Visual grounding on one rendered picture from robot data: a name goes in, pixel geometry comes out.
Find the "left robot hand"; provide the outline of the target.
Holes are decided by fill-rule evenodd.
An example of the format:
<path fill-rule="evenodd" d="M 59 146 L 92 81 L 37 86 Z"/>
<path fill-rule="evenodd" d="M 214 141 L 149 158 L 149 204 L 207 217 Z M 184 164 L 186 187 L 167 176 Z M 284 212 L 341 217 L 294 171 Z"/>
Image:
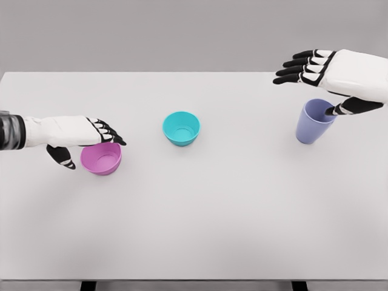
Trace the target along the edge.
<path fill-rule="evenodd" d="M 85 116 L 59 116 L 42 120 L 41 142 L 49 155 L 67 169 L 76 169 L 69 147 L 88 147 L 102 143 L 126 142 L 105 121 Z"/>

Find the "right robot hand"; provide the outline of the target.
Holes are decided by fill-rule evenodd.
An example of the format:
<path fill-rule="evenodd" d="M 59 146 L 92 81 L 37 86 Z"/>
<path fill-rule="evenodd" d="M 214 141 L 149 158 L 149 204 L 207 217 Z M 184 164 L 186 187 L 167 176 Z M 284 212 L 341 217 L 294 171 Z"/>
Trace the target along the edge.
<path fill-rule="evenodd" d="M 388 58 L 347 49 L 306 50 L 275 73 L 273 83 L 303 83 L 346 99 L 326 116 L 357 115 L 388 105 Z"/>

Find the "pink bowl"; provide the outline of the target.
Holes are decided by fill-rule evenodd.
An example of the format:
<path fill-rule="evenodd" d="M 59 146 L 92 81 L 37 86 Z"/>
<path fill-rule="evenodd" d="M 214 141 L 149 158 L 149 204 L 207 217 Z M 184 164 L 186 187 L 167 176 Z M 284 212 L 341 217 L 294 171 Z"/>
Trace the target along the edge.
<path fill-rule="evenodd" d="M 95 175 L 109 175 L 117 170 L 122 159 L 122 149 L 117 143 L 101 143 L 84 147 L 80 162 L 83 168 Z"/>

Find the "lavender cup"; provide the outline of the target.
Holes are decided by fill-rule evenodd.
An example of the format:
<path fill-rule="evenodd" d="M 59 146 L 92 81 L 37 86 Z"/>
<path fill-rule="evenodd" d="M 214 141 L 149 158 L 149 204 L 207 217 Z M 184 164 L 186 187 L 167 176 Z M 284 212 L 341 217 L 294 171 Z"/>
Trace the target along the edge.
<path fill-rule="evenodd" d="M 332 104 L 323 99 L 307 101 L 296 127 L 296 138 L 303 144 L 313 144 L 333 124 L 336 116 L 326 115 Z"/>

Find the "teal bowl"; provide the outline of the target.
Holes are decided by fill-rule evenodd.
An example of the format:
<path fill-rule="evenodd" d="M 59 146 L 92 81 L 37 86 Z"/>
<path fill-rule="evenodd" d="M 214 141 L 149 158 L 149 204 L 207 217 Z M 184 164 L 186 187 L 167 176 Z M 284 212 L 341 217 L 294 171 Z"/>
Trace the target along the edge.
<path fill-rule="evenodd" d="M 191 144 L 199 135 L 201 123 L 190 112 L 173 112 L 163 121 L 162 131 L 174 145 L 184 147 Z"/>

